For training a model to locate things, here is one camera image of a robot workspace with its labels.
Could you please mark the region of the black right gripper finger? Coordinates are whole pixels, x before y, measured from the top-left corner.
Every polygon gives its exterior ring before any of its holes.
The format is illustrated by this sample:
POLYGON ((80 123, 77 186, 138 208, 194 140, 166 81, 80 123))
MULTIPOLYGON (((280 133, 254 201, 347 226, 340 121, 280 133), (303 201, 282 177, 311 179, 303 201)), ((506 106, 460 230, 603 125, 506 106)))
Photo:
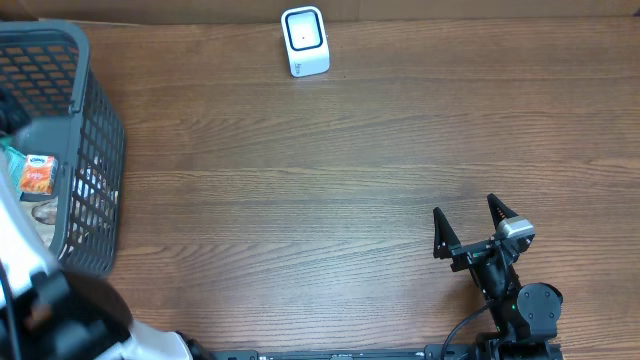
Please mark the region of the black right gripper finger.
POLYGON ((503 220, 518 216, 515 211, 506 206, 494 193, 487 195, 487 202, 495 229, 498 229, 498 225, 503 220))
POLYGON ((439 208, 433 209, 434 217, 434 249, 435 250, 453 250, 458 248, 461 243, 447 220, 444 212, 439 208))

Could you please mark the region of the clear bagged bread snack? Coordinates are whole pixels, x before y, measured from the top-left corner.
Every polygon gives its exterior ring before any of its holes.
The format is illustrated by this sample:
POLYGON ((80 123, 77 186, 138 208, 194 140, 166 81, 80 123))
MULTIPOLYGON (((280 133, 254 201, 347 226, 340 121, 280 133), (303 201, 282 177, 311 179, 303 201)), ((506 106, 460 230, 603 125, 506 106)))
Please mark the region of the clear bagged bread snack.
POLYGON ((58 198, 40 202, 22 201, 21 206, 31 218, 41 241, 49 248, 53 242, 56 227, 58 198))

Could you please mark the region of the orange tissue pack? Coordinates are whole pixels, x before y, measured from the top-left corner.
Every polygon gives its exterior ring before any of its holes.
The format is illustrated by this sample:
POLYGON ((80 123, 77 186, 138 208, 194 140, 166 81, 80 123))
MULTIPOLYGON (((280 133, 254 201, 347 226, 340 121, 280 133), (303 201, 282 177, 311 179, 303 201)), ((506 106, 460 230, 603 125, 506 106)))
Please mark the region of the orange tissue pack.
POLYGON ((26 156, 19 181, 19 189, 24 193, 51 195, 54 191, 58 162, 54 156, 26 156))

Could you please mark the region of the teal wet wipes pack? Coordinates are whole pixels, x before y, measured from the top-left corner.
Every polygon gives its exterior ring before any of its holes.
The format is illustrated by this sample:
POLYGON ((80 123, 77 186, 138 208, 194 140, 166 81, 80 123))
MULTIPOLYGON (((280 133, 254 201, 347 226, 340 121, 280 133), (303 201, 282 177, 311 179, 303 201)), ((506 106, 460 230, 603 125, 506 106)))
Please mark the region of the teal wet wipes pack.
POLYGON ((26 163, 26 156, 22 152, 11 146, 10 140, 10 137, 1 138, 1 150, 7 158, 7 168, 11 184, 13 186, 13 190, 16 194, 17 200, 20 201, 23 195, 23 191, 20 189, 19 182, 21 180, 26 163))

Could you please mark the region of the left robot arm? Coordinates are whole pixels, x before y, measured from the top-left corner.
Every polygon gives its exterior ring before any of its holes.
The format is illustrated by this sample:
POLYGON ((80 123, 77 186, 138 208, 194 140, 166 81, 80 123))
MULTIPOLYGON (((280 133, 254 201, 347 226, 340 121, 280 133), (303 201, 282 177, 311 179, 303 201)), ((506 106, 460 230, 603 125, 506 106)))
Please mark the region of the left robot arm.
POLYGON ((64 270, 20 206, 1 160, 1 356, 4 359, 208 359, 179 332, 134 320, 103 280, 64 270))

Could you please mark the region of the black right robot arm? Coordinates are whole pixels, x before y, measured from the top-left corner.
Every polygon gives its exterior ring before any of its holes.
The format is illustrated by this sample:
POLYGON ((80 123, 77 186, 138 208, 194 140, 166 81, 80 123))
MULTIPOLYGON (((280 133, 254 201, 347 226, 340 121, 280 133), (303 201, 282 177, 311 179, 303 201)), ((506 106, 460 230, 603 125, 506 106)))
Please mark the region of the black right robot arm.
POLYGON ((495 232, 488 239, 464 245, 441 208, 433 209, 433 257, 449 259, 454 272, 467 270, 481 291, 485 305, 458 323, 440 345, 425 347, 427 359, 561 359, 558 335, 563 295, 548 283, 523 285, 514 269, 535 237, 527 218, 487 195, 495 232), (456 345, 457 333, 488 311, 493 332, 480 333, 471 344, 456 345))

